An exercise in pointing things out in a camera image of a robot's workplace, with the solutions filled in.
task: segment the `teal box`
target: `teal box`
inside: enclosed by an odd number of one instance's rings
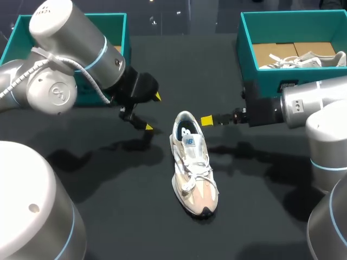
[[[347,75],[347,67],[259,69],[252,44],[330,42],[347,53],[345,10],[243,12],[236,52],[244,83],[255,82],[261,98],[280,95],[282,82],[303,84]]]
[[[130,64],[131,48],[127,27],[126,14],[86,14],[99,28],[106,38],[114,45],[121,46],[121,54],[127,64]],[[26,59],[35,41],[29,32],[31,15],[19,15],[5,51],[0,60],[0,66],[16,59]],[[103,106],[95,90],[80,73],[75,74],[78,87],[76,106]]]

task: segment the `shoelace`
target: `shoelace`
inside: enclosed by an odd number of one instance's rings
[[[299,60],[297,60],[297,56],[292,56],[292,57],[286,57],[284,59],[278,58],[275,55],[270,54],[270,58],[276,61],[274,64],[268,65],[269,67],[272,68],[292,68],[292,67],[298,67],[301,68],[302,66],[298,64]]]
[[[184,192],[190,192],[195,187],[197,181],[206,180],[213,185],[213,187],[216,189],[217,193],[219,194],[219,191],[217,189],[217,184],[213,180],[208,178],[208,174],[210,173],[210,171],[212,171],[212,168],[209,165],[208,156],[207,156],[207,161],[187,159],[183,161],[183,165],[188,171],[188,176],[190,178],[187,183],[182,185],[182,190]]]

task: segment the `yellow fingertip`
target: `yellow fingertip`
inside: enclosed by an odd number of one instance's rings
[[[153,127],[151,127],[149,124],[146,125],[146,130],[153,130]]]
[[[157,97],[157,99],[159,99],[159,101],[162,100],[162,98],[161,98],[160,95],[159,95],[159,92],[156,93],[156,97]]]
[[[213,126],[213,118],[212,115],[204,116],[201,118],[202,126]]]

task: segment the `white sneaker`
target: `white sneaker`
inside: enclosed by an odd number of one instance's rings
[[[204,135],[193,115],[180,112],[170,135],[175,159],[172,187],[181,204],[193,215],[211,215],[218,203]]]
[[[291,69],[347,66],[346,53],[344,53],[343,51],[339,51],[335,56],[319,56],[309,51],[301,57],[287,57],[283,60],[272,54],[270,54],[269,56],[276,62],[273,64],[262,66],[260,67],[260,69]]]
[[[270,54],[269,57],[276,62],[262,66],[259,69],[320,68],[322,66],[322,63],[318,57],[311,57],[305,60],[301,60],[301,57],[297,56],[281,59]]]
[[[309,51],[300,57],[301,61],[310,60],[312,58],[319,58],[322,67],[345,67],[347,66],[346,53],[339,51],[335,56],[319,56]]]

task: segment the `sneaker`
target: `sneaker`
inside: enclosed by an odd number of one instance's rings
[[[291,69],[291,68],[320,68],[347,66],[346,53],[339,51],[335,56],[319,56],[309,51],[301,57],[287,57],[283,60],[275,55],[269,55],[276,63],[265,65],[260,69]]]
[[[346,53],[339,51],[335,56],[319,56],[309,51],[300,57],[301,61],[319,58],[322,67],[345,67],[347,66]]]
[[[175,159],[172,187],[181,204],[193,215],[211,215],[218,203],[218,189],[204,135],[193,115],[180,112],[170,135]]]
[[[275,60],[275,63],[265,65],[259,69],[292,69],[292,68],[320,68],[322,63],[318,57],[311,57],[305,60],[301,60],[301,57],[292,56],[284,59],[278,58],[275,55],[270,54],[270,58]]]

